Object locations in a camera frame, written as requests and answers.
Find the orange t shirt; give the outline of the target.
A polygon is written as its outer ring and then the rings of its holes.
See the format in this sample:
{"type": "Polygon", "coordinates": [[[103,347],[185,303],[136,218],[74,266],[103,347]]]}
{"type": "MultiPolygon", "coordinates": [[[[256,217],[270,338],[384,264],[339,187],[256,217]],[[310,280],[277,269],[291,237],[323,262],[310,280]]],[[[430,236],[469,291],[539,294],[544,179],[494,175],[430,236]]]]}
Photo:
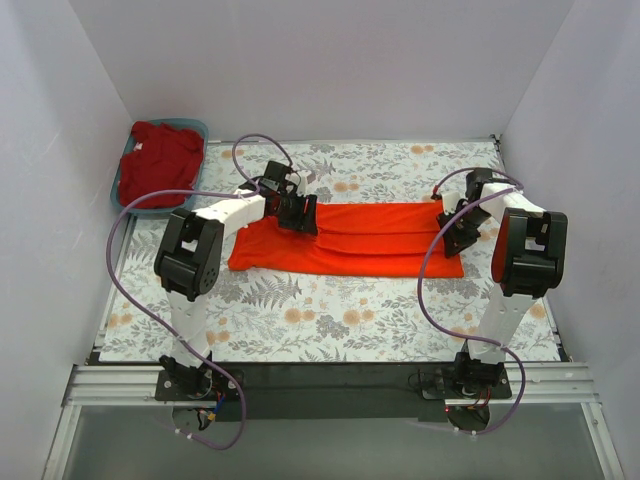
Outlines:
{"type": "Polygon", "coordinates": [[[440,202],[320,204],[316,235],[286,230],[264,218],[237,233],[228,267],[354,277],[461,278],[461,259],[438,242],[440,202]]]}

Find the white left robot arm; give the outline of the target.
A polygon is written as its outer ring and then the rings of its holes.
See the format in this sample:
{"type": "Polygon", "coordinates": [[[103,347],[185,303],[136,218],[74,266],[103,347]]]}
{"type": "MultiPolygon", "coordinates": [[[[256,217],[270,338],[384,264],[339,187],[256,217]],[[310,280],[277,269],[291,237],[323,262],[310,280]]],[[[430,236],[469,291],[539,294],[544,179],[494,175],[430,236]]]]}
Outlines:
{"type": "Polygon", "coordinates": [[[206,305],[221,267],[224,241],[264,218],[286,230],[317,235],[317,197],[307,192],[309,173],[270,161],[264,173],[207,207],[176,209],[170,215],[154,271],[177,332],[170,359],[198,368],[210,356],[206,305]]]}

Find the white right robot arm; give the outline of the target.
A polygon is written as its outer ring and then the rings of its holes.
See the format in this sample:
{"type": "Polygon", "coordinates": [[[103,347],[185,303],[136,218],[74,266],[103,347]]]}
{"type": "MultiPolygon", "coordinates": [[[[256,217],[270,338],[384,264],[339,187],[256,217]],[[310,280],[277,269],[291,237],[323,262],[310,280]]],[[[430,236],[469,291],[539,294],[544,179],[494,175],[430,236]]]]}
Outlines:
{"type": "Polygon", "coordinates": [[[499,232],[491,260],[494,286],[478,330],[456,355],[453,380],[469,392],[496,388],[507,382],[504,348],[511,342],[529,309],[560,284],[568,218],[530,202],[523,185],[491,168],[463,168],[466,192],[441,194],[442,182],[431,198],[442,202],[437,216],[444,253],[454,257],[473,246],[481,224],[492,218],[499,232]]]}

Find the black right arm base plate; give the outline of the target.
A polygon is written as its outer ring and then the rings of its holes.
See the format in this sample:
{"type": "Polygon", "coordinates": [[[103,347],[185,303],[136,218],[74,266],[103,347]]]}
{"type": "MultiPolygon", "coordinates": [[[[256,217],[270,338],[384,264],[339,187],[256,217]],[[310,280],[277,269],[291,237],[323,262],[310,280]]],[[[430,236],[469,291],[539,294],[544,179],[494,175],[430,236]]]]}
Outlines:
{"type": "Polygon", "coordinates": [[[419,370],[418,390],[428,398],[465,399],[484,398],[506,400],[512,389],[502,363],[497,365],[456,367],[453,363],[429,363],[419,370]]]}

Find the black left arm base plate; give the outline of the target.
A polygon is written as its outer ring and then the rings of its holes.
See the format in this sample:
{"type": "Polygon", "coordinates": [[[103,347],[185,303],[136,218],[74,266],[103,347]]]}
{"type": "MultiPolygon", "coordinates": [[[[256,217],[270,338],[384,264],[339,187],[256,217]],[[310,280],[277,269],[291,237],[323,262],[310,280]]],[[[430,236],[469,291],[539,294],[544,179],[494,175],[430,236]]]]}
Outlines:
{"type": "Polygon", "coordinates": [[[200,373],[197,379],[177,380],[162,370],[157,378],[154,399],[157,401],[239,401],[236,385],[215,371],[200,373]]]}

